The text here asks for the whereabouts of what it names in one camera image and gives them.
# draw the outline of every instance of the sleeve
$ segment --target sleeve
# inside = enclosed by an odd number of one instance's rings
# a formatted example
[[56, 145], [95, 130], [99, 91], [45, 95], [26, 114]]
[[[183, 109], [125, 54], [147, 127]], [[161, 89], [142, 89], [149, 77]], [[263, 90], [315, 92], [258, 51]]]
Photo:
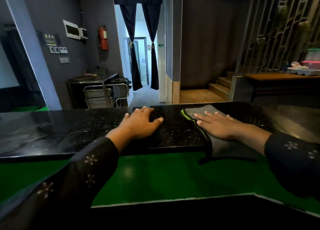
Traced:
[[0, 229], [61, 227], [70, 219], [86, 217], [93, 199], [113, 175], [118, 158], [113, 142], [98, 138], [61, 170], [6, 201], [0, 207]]
[[320, 157], [317, 144], [275, 133], [265, 145], [270, 169], [279, 183], [299, 197], [320, 200]]

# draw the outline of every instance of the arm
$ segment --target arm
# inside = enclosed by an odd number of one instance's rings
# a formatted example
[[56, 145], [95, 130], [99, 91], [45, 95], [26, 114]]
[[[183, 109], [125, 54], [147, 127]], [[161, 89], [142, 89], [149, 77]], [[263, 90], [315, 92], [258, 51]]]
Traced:
[[196, 115], [197, 124], [223, 139], [236, 139], [268, 159], [281, 185], [297, 196], [320, 199], [320, 157], [318, 146], [284, 133], [271, 134], [257, 126], [241, 123], [218, 113]]
[[149, 122], [151, 108], [126, 114], [120, 125], [75, 154], [62, 169], [19, 192], [0, 207], [0, 229], [38, 229], [84, 223], [92, 201], [113, 175], [132, 139], [150, 136], [163, 118]]

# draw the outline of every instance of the red fire extinguisher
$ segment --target red fire extinguisher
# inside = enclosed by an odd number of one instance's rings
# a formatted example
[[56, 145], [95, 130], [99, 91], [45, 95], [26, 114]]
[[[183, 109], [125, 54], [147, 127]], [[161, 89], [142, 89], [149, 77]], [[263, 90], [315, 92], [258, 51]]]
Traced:
[[99, 43], [102, 50], [108, 50], [108, 37], [107, 37], [107, 29], [105, 25], [99, 26], [98, 29]]

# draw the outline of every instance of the black curtain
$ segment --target black curtain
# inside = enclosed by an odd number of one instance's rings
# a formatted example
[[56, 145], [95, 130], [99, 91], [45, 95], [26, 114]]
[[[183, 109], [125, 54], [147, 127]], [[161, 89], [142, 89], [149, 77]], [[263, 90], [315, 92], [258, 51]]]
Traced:
[[[151, 46], [151, 88], [159, 89], [159, 79], [158, 79], [158, 66], [156, 58], [156, 50], [154, 45], [154, 40], [157, 33], [159, 16], [160, 16], [160, 6], [162, 0], [114, 0], [114, 4], [119, 4], [122, 12], [122, 16], [127, 27], [130, 40], [134, 40], [134, 29], [135, 29], [135, 19], [136, 19], [136, 7], [137, 3], [142, 4], [144, 17], [146, 19], [146, 25], [150, 34], [152, 41]], [[138, 63], [135, 55], [134, 45], [130, 43], [131, 51], [131, 72], [132, 72], [132, 86], [133, 90], [138, 90], [142, 88], [141, 78], [138, 69]]]
[[120, 5], [121, 13], [124, 19], [125, 26], [127, 27], [130, 37], [130, 55], [131, 55], [131, 75], [132, 75], [132, 88], [134, 91], [141, 89], [141, 77], [137, 63], [136, 51], [134, 50], [134, 30], [136, 26], [136, 10], [137, 4], [133, 5]]
[[159, 16], [160, 16], [160, 4], [142, 4], [144, 18], [146, 19], [146, 26], [148, 27], [150, 39], [152, 41], [151, 46], [151, 88], [159, 89], [159, 78], [158, 78], [158, 66], [155, 44], [153, 43], [156, 37]]

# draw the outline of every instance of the gray floor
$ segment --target gray floor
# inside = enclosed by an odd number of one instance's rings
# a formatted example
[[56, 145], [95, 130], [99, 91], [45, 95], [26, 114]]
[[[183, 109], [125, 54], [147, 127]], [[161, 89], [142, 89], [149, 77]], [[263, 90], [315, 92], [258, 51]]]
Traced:
[[159, 102], [159, 90], [150, 88], [150, 85], [144, 85], [143, 88], [133, 92], [133, 99], [130, 103], [130, 107], [153, 105], [165, 105], [165, 102]]

